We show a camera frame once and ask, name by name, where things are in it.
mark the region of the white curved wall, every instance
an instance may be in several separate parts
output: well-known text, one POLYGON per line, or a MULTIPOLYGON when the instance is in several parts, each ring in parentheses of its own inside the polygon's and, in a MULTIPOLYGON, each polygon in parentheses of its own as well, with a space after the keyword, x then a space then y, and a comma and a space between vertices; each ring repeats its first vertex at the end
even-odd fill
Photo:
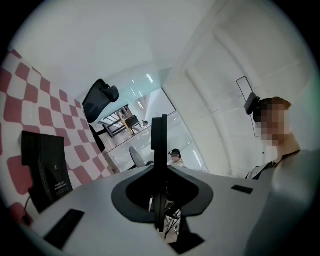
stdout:
POLYGON ((312 138, 319 138, 316 99, 306 100, 312 95, 307 87, 315 87, 319 80, 294 26, 266 1, 217 1, 164 85, 214 174, 245 177, 255 166, 277 157, 275 148, 255 137, 245 114, 236 82, 243 76, 262 99, 279 96, 292 103, 293 131, 303 142, 308 125, 302 128, 299 122, 309 124, 312 132, 303 148, 311 148, 316 144, 312 138), (308 105, 313 111, 307 111, 308 105))
POLYGON ((172 67, 213 2, 47 0, 11 45, 48 80, 82 100, 99 78, 117 85, 122 74, 131 81, 131 75, 172 67))

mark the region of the black cutout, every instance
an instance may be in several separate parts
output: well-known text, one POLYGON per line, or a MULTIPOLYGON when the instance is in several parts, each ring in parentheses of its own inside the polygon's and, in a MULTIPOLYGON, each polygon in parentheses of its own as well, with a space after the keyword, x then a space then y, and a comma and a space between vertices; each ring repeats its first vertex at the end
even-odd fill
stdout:
POLYGON ((246 187, 246 186, 240 186, 240 185, 234 185, 231 189, 239 191, 239 192, 243 192, 243 193, 246 193, 249 195, 251 195, 252 191, 254 191, 253 188, 246 187))
POLYGON ((171 246, 176 253, 183 254, 201 245, 204 241, 205 240, 203 240, 199 235, 190 232, 186 218, 182 217, 178 240, 176 242, 169 243, 169 246, 171 246))
POLYGON ((85 213, 83 211, 69 210, 66 215, 54 226, 54 228, 45 236, 44 240, 53 246, 61 249, 68 238, 75 230, 76 226, 85 213))
POLYGON ((168 165, 167 168, 170 170, 168 171, 167 189, 175 203, 180 206, 181 216, 201 215, 214 198, 212 188, 207 183, 189 176, 171 165, 168 165))
POLYGON ((144 177, 144 175, 146 175, 146 177, 150 177, 151 173, 149 172, 153 169, 154 167, 150 166, 148 169, 123 180, 114 187, 111 193, 111 199, 114 207, 118 210, 118 212, 120 212, 124 217, 132 222, 155 222, 154 213, 149 212, 146 207, 147 203, 149 203, 150 201, 150 197, 147 200, 147 196, 149 194, 148 191, 150 190, 152 183, 144 182, 146 181, 145 178, 138 181, 141 177, 144 177))

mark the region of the checkered wall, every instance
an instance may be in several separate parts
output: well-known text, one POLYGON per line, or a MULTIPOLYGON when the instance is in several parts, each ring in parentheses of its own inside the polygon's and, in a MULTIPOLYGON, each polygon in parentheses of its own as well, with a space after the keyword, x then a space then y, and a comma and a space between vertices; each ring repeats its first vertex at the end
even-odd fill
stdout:
MULTIPOLYGON (((111 175, 89 129, 82 104, 46 80, 12 50, 0 68, 0 189, 18 222, 32 186, 29 167, 21 162, 22 131, 64 137, 73 189, 111 175)), ((32 202, 29 204, 29 215, 34 219, 38 213, 32 202)))

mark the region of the black seat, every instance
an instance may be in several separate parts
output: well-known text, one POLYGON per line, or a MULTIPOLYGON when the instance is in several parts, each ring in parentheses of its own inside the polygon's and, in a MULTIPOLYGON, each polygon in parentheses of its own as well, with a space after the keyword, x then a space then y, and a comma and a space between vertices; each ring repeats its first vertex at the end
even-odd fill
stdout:
POLYGON ((91 87, 83 101, 84 114, 88 123, 93 123, 101 112, 113 102, 119 99, 117 87, 110 87, 102 79, 98 79, 91 87))

